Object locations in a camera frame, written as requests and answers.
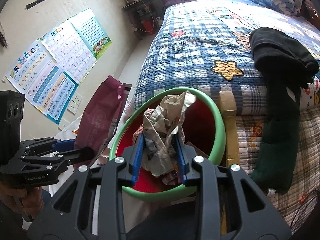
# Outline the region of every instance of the trash can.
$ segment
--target trash can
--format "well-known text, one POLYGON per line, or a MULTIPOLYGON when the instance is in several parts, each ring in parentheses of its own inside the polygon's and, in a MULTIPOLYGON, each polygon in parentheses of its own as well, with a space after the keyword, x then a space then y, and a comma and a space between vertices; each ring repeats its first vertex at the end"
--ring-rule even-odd
MULTIPOLYGON (((219 165, 225 150, 226 134, 222 117, 216 104, 205 93, 193 88, 173 88, 161 92, 144 103, 127 120, 116 136, 111 150, 110 159, 121 156, 123 150, 132 145, 132 136, 143 123, 143 113, 148 108, 156 108, 167 95, 180 95, 189 90, 197 99, 187 110, 183 130, 185 143, 190 141, 204 153, 209 155, 209 160, 219 165)), ((168 189, 161 179, 155 178, 149 171, 140 170, 139 179, 134 188, 123 187, 128 195, 149 202, 174 201, 196 191, 196 187, 178 185, 168 189)))

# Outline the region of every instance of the chinese character chart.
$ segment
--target chinese character chart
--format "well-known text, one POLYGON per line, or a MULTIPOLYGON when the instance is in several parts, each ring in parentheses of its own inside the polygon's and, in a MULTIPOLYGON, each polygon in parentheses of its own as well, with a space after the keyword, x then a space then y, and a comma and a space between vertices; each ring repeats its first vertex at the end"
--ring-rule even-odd
POLYGON ((111 44, 111 40, 102 29, 91 9, 87 9, 70 18, 88 48, 98 59, 111 44))
POLYGON ((77 84, 40 41, 35 41, 6 74, 26 99, 50 120, 59 123, 77 84))
POLYGON ((69 20, 48 32, 40 41, 77 84, 83 81, 96 62, 69 20))

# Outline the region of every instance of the electrical outlet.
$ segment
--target electrical outlet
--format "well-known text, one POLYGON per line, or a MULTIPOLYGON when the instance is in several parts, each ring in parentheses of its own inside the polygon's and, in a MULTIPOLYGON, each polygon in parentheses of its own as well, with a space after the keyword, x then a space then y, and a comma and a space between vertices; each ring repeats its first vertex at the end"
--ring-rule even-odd
POLYGON ((65 129, 70 123, 66 119, 61 119, 58 129, 63 130, 65 129))
POLYGON ((74 93, 73 97, 71 98, 72 101, 74 101, 78 106, 80 105, 80 102, 82 100, 82 96, 78 93, 74 93))
POLYGON ((79 107, 79 106, 78 106, 74 101, 71 100, 71 101, 70 101, 70 104, 69 104, 69 106, 68 106, 68 110, 69 110, 71 113, 76 114, 78 107, 79 107))

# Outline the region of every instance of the silver screw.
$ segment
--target silver screw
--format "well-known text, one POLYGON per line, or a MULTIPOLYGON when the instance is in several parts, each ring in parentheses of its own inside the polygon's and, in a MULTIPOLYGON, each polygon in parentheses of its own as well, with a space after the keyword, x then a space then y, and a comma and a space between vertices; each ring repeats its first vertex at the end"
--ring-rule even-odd
POLYGON ((202 156, 196 156, 193 158, 195 160, 196 163, 201 163, 204 161, 204 158, 202 156))
POLYGON ((117 157, 117 158, 115 158, 115 162, 116 163, 123 163, 124 162, 124 158, 123 157, 117 157))
POLYGON ((239 171, 240 170, 240 166, 238 164, 232 164, 230 166, 230 168, 233 170, 233 171, 239 171))
POLYGON ((87 165, 81 165, 81 166, 78 168, 78 170, 79 170, 80 172, 85 172, 85 171, 88 170, 88 166, 87 166, 87 165))

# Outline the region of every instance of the green trash can rim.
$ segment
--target green trash can rim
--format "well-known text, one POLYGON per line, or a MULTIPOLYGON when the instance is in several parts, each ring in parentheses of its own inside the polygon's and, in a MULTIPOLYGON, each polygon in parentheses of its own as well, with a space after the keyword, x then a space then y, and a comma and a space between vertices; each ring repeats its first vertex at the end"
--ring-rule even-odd
MULTIPOLYGON (((212 99, 207 96, 205 93, 203 93, 200 90, 194 89, 194 88, 187 88, 187 87, 181 87, 181 88, 173 88, 166 91, 163 91, 157 95, 155 95, 153 98, 149 99, 147 102, 145 102, 137 111, 133 113, 132 116, 125 122, 123 127, 121 128, 120 132, 116 136, 110 150, 109 159, 112 160, 116 157, 116 149, 117 146, 121 140, 121 137, 123 133, 127 130, 129 125, 132 123, 132 121, 142 112, 144 112, 149 105, 152 103, 161 100, 166 95, 175 95, 175 94, 181 94, 185 91, 189 90, 192 94, 194 94, 197 98, 202 100, 211 110, 212 115, 214 117, 215 121, 215 137, 214 137, 214 143, 212 150, 209 155, 209 161, 211 161, 215 165, 219 165, 224 154, 225 145, 226 145, 226 132, 224 123, 220 114, 220 111, 217 107, 217 105, 212 101, 212 99)), ((146 192, 140 192, 130 187, 122 187, 122 190, 127 193, 128 195, 143 200, 147 202, 167 202, 167 201, 175 201, 184 197, 187 197, 188 195, 194 193, 196 191, 196 187, 185 187, 184 185, 179 185, 175 188, 163 191, 163 192, 156 192, 156 193, 146 193, 146 192)))

